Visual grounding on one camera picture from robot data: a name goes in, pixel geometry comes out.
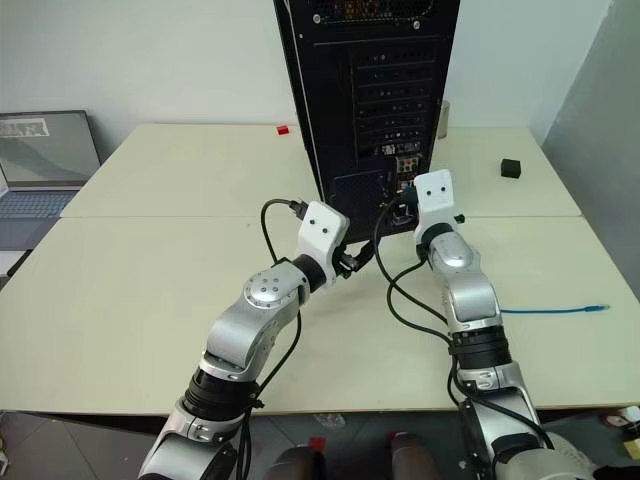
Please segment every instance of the computer tower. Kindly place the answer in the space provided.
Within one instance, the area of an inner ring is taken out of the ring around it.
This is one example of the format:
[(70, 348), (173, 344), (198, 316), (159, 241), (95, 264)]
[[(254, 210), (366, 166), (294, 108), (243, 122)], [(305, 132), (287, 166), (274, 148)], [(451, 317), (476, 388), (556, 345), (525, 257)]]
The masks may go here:
[[(429, 169), (459, 0), (274, 0), (321, 198), (370, 239), (381, 206)], [(414, 229), (397, 210), (383, 233)]]

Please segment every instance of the laptop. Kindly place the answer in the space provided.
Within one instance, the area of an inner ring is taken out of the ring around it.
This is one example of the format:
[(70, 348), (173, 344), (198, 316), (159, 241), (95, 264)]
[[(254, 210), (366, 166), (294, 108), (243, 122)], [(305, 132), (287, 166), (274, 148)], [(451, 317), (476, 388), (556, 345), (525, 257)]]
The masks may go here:
[(34, 248), (99, 167), (86, 112), (0, 114), (0, 250)]

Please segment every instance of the table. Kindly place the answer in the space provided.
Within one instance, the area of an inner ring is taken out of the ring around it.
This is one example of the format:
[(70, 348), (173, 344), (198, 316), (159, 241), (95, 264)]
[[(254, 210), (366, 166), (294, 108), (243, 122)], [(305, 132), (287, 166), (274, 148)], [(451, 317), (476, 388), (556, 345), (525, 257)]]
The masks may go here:
[[(523, 162), (521, 179), (499, 177), (503, 157)], [(639, 403), (640, 305), (530, 134), (450, 129), (436, 146), (438, 167), (453, 172), (468, 218), (462, 233), (505, 307), (613, 306), (505, 315), (536, 405)], [(295, 128), (288, 136), (270, 126), (136, 129), (0, 292), (0, 364), (20, 365), (0, 373), (0, 408), (169, 412), (215, 316), (270, 263), (257, 213), (274, 196), (316, 198)], [(291, 255), (297, 221), (283, 208), (269, 222), (277, 251)], [(390, 270), (415, 261), (410, 238), (383, 240)], [(384, 287), (371, 263), (314, 295), (263, 413), (451, 408), (444, 345), (395, 323)], [(406, 287), (439, 305), (429, 272), (414, 273)], [(401, 299), (398, 309), (437, 325)], [(293, 330), (283, 331), (269, 365)]]
[[(273, 197), (317, 200), (297, 127), (144, 125), (116, 150), (63, 217), (255, 217)], [(504, 157), (522, 162), (500, 177)], [(575, 216), (580, 209), (525, 128), (451, 128), (432, 169), (453, 173), (468, 216)], [(274, 209), (276, 215), (286, 210)]]
[[(278, 251), (293, 251), (296, 225), (272, 219)], [(470, 219), (462, 234), (483, 252), (505, 306), (613, 306), (592, 314), (505, 315), (512, 354), (538, 407), (640, 400), (640, 371), (631, 368), (640, 307), (584, 219)], [(415, 261), (409, 234), (385, 239), (382, 252), (394, 270)], [(20, 365), (2, 374), (0, 406), (167, 413), (216, 314), (268, 264), (256, 220), (63, 219), (0, 296), (2, 316), (15, 319), (3, 325), (0, 364)], [(405, 283), (438, 305), (428, 271)], [(384, 287), (369, 264), (313, 296), (299, 348), (265, 391), (262, 413), (451, 408), (444, 344), (396, 323)], [(398, 305), (407, 318), (438, 325), (400, 299)], [(293, 330), (278, 339), (270, 365)], [(624, 375), (612, 374), (620, 370)]]

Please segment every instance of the red object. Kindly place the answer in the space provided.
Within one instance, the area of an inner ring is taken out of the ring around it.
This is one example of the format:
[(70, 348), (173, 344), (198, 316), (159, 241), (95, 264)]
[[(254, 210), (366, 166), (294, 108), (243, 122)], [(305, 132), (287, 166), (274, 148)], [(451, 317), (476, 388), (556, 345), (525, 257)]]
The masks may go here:
[(403, 432), (402, 430), (387, 433), (387, 445), (391, 445), (391, 442), (394, 438), (396, 438), (398, 435), (404, 435), (405, 433), (407, 432)]
[(309, 437), (309, 448), (316, 453), (323, 453), (327, 446), (327, 439), (324, 437)]

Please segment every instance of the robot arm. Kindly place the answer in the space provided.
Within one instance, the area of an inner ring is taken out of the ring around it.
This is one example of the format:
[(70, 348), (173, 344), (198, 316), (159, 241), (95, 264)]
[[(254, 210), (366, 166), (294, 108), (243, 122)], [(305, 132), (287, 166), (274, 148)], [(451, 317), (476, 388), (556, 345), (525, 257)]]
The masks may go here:
[(592, 479), (573, 459), (544, 448), (551, 445), (534, 428), (540, 421), (511, 358), (495, 291), (480, 269), (479, 253), (458, 233), (449, 171), (420, 175), (415, 187), (416, 249), (442, 289), (450, 353), (459, 364), (455, 382), (467, 396), (459, 406), (465, 439), (480, 478)]
[(311, 202), (298, 233), (297, 256), (252, 276), (240, 298), (213, 323), (183, 397), (145, 459), (145, 480), (225, 480), (237, 453), (230, 440), (256, 404), (256, 383), (278, 333), (311, 293), (336, 281), (336, 248), (346, 217)]

